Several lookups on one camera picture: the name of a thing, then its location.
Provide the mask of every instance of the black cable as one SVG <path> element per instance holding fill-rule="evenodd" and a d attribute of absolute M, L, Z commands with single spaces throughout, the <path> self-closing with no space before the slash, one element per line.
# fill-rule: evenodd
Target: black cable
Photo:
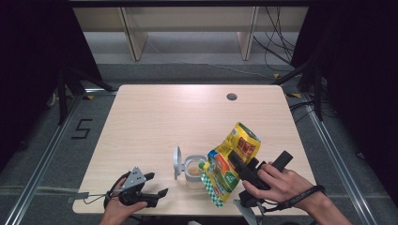
<path fill-rule="evenodd" d="M 271 15 L 270 15 L 270 13 L 269 13 L 267 7 L 266 7 L 266 11 L 267 11 L 267 14 L 268 14 L 269 19 L 271 20 L 272 26 L 273 26 L 273 28 L 274 28 L 274 30 L 273 30 L 273 32 L 272 32 L 272 37 L 271 37 L 271 38 L 269 38 L 268 36 L 267 36 L 267 37 L 269 38 L 269 40 L 272 40 L 273 35 L 274 35 L 275 33 L 277 33 L 277 35 L 279 36 L 279 38 L 281 39 L 281 42 L 282 42 L 282 44 L 283 44 L 283 49 L 284 49 L 284 52 L 286 53 L 286 57 L 287 57 L 288 60 L 290 61 L 290 58 L 289 58 L 290 52 L 287 52 L 287 51 L 286 51 L 287 46 L 284 44 L 284 42 L 287 41 L 287 40 L 285 40 L 285 38 L 284 38 L 283 35 L 282 35 L 281 20 L 280 20 L 281 8 L 280 8 L 280 7 L 277 7 L 277 22 L 276 22 L 276 23 L 272 20 L 272 17 L 271 17 Z"/>
<path fill-rule="evenodd" d="M 271 16 L 269 15 L 269 12 L 268 12 L 268 9 L 267 9 L 267 8 L 266 8 L 266 11 L 267 11 L 268 16 L 269 16 L 269 18 L 270 18 L 270 20 L 271 20 L 271 22 L 272 22 L 272 25 L 273 25 L 273 20 L 272 20 Z M 267 52 L 268 52 L 268 49 L 269 49 L 269 44 L 270 44 L 270 42 L 271 42 L 271 40 L 272 40 L 274 34 L 275 34 L 275 26 L 274 26 L 274 30 L 273 30 L 273 32 L 272 32 L 271 38 L 268 38 L 269 41 L 268 41 L 268 44 L 267 44 L 267 47 L 266 47 L 266 53 L 265 53 L 265 55 L 264 55 L 264 60 L 266 61 L 266 65 L 267 65 L 269 68 L 271 68 L 271 69 L 273 69 L 273 68 L 272 68 L 272 67 L 268 64 L 268 62 L 267 62 Z"/>
<path fill-rule="evenodd" d="M 284 49 L 284 46 L 282 46 L 282 45 L 276 43 L 275 41 L 273 41 L 273 40 L 269 37 L 269 35 L 267 34 L 267 32 L 265 32 L 265 33 L 266 33 L 267 38 L 271 41 L 272 44 L 274 44 L 275 46 L 277 46 L 277 47 L 279 47 L 279 48 L 281 48 L 281 49 Z"/>
<path fill-rule="evenodd" d="M 276 71 L 290 72 L 291 70 L 276 69 L 276 68 L 271 67 L 271 66 L 268 64 L 268 62 L 267 62 L 267 52 L 269 51 L 269 43 L 270 43 L 270 41 L 268 42 L 267 47 L 264 46 L 264 49 L 266 50 L 266 53 L 264 54 L 264 61 L 266 62 L 267 67 L 270 68 L 270 69 L 276 70 Z"/>
<path fill-rule="evenodd" d="M 281 18 L 280 18 L 280 16 L 281 16 L 281 8 L 280 7 L 276 7 L 276 10 L 277 10 L 276 26 L 279 26 L 279 30 L 278 30 L 277 27 L 275 27 L 276 28 L 276 32 L 277 32 L 279 38 L 281 39 L 281 42 L 283 44 L 284 53 L 286 54 L 287 59 L 289 61 L 291 61 L 292 55 L 291 55 L 290 51 L 287 50 L 287 46 L 284 44 L 284 38 L 283 38 L 283 35 L 282 35 Z"/>
<path fill-rule="evenodd" d="M 273 50 L 267 48 L 266 46 L 264 46 L 262 43 L 260 43 L 260 41 L 257 40 L 257 38 L 255 36 L 253 36 L 254 40 L 261 45 L 261 47 L 263 47 L 265 50 L 267 50 L 268 52 L 272 53 L 273 55 L 275 55 L 276 57 L 278 57 L 279 59 L 281 59 L 282 61 L 284 61 L 286 64 L 289 64 L 289 61 L 287 61 L 286 59 L 284 59 L 283 57 L 281 57 L 280 55 L 278 55 L 276 52 L 274 52 Z"/>
<path fill-rule="evenodd" d="M 314 104 L 314 101 L 313 101 L 313 100 L 306 101 L 306 102 L 300 102 L 300 103 L 298 103 L 298 104 L 289 106 L 289 109 L 290 109 L 290 112 L 291 112 L 292 115 L 293 115 L 293 114 L 295 113 L 296 109 L 298 109 L 299 107 L 301 107 L 301 106 L 307 106 L 307 105 L 312 105 L 312 104 Z"/>
<path fill-rule="evenodd" d="M 303 114 L 298 120 L 295 121 L 295 124 L 298 123 L 302 118 L 304 118 L 306 115 L 312 113 L 314 110 L 310 110 L 309 112 Z"/>

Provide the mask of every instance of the chip bag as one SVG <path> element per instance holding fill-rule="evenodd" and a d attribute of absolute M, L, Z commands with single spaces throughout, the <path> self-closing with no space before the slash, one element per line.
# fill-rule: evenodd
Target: chip bag
<path fill-rule="evenodd" d="M 235 151 L 247 165 L 256 156 L 260 144 L 260 140 L 238 122 L 222 144 L 207 154 L 207 162 L 202 165 L 202 181 L 216 206 L 222 207 L 239 183 L 239 176 L 228 155 Z"/>

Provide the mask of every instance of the wooden table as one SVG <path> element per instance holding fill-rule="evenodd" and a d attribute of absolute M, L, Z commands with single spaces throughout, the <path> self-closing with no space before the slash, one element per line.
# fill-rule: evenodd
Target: wooden table
<path fill-rule="evenodd" d="M 231 93 L 237 95 L 236 100 L 227 98 Z M 144 193 L 169 188 L 156 208 L 141 210 L 140 215 L 240 216 L 233 204 L 244 189 L 240 183 L 224 207 L 217 208 L 204 189 L 187 188 L 183 174 L 175 180 L 173 167 L 176 146 L 180 146 L 183 160 L 190 155 L 206 156 L 222 143 L 236 122 L 260 138 L 257 158 L 274 160 L 286 150 L 294 157 L 287 168 L 314 184 L 280 86 L 137 84 L 120 87 L 79 192 L 103 194 L 120 175 L 138 166 L 143 173 L 155 173 L 155 178 L 145 183 Z M 100 214 L 102 203 L 78 200 L 73 210 Z M 305 212 L 287 209 L 269 214 Z"/>

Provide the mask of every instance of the finger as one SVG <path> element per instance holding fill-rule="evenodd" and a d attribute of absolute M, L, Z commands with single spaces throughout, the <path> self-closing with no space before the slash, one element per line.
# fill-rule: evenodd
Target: finger
<path fill-rule="evenodd" d="M 130 209 L 131 213 L 135 213 L 135 212 L 147 207 L 147 205 L 148 205 L 147 202 L 138 202 L 136 204 L 129 206 L 129 209 Z"/>
<path fill-rule="evenodd" d="M 259 170 L 257 175 L 262 181 L 271 185 L 276 182 L 276 178 L 267 172 L 267 167 L 271 167 L 271 166 L 268 165 L 268 166 L 264 167 L 263 170 Z"/>
<path fill-rule="evenodd" d="M 272 163 L 269 163 L 265 167 L 263 167 L 263 170 L 269 173 L 269 175 L 275 177 L 276 179 L 279 179 L 283 176 L 282 173 L 278 171 L 278 169 L 272 166 Z"/>
<path fill-rule="evenodd" d="M 117 183 L 117 185 L 115 186 L 115 189 L 114 189 L 114 190 L 116 190 L 116 191 L 112 192 L 112 196 L 113 196 L 113 197 L 116 197 L 116 196 L 119 195 L 120 189 L 121 189 L 121 187 L 123 186 L 123 184 L 125 183 L 126 179 L 127 179 L 127 178 L 125 177 L 125 178 L 121 179 L 121 180 Z"/>
<path fill-rule="evenodd" d="M 265 163 L 263 165 L 261 165 L 261 169 L 265 169 L 267 166 L 271 165 L 272 166 L 273 161 L 269 161 L 268 163 Z"/>
<path fill-rule="evenodd" d="M 249 181 L 246 181 L 246 180 L 242 181 L 242 185 L 255 198 L 257 198 L 257 199 L 265 198 L 265 197 L 263 197 L 264 194 L 262 193 L 262 191 L 260 189 L 258 189 L 257 187 L 255 187 L 254 185 L 252 185 Z"/>
<path fill-rule="evenodd" d="M 123 186 L 123 184 L 125 183 L 125 181 L 127 180 L 127 178 L 123 178 L 119 181 L 119 183 L 117 183 L 115 189 L 121 189 L 121 187 Z"/>
<path fill-rule="evenodd" d="M 263 166 L 265 166 L 265 165 L 271 165 L 271 166 L 272 166 L 272 163 L 273 163 L 273 161 L 269 161 L 268 164 L 264 164 Z"/>

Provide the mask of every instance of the human hand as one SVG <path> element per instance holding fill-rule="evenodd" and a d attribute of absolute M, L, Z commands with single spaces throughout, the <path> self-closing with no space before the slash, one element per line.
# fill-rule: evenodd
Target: human hand
<path fill-rule="evenodd" d="M 243 186 L 255 198 L 276 203 L 288 201 L 313 187 L 313 184 L 298 173 L 287 169 L 279 172 L 271 163 L 261 167 L 258 177 L 269 184 L 271 189 L 258 189 L 248 181 L 243 181 Z M 320 191 L 296 203 L 293 207 L 306 211 L 319 224 L 351 224 L 331 199 Z"/>
<path fill-rule="evenodd" d="M 115 189 L 121 189 L 121 186 L 126 181 L 126 178 L 120 180 L 120 182 L 115 186 Z M 114 192 L 112 198 L 109 200 L 106 205 L 105 212 L 103 213 L 102 220 L 100 222 L 101 225 L 120 225 L 123 224 L 127 218 L 145 208 L 147 206 L 147 202 L 138 202 L 133 205 L 124 205 L 120 202 L 118 198 L 118 193 Z"/>
<path fill-rule="evenodd" d="M 279 172 L 271 162 L 264 164 L 257 175 L 271 189 L 258 189 L 248 181 L 243 181 L 245 189 L 257 199 L 271 200 L 276 203 L 288 201 L 313 186 L 307 179 L 294 171 L 283 169 L 282 172 Z"/>

